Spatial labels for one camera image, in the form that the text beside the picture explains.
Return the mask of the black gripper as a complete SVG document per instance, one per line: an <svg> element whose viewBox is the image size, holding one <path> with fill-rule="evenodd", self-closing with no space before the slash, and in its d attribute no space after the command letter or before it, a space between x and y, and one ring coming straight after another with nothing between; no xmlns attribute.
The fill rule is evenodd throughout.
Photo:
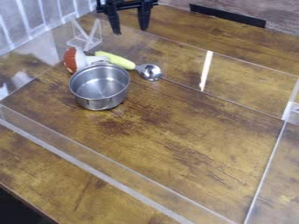
<svg viewBox="0 0 299 224"><path fill-rule="evenodd" d="M96 12L107 14L112 32L121 34L117 11L137 8L137 21L144 31L149 26L151 9L159 4L159 0L97 0Z"/></svg>

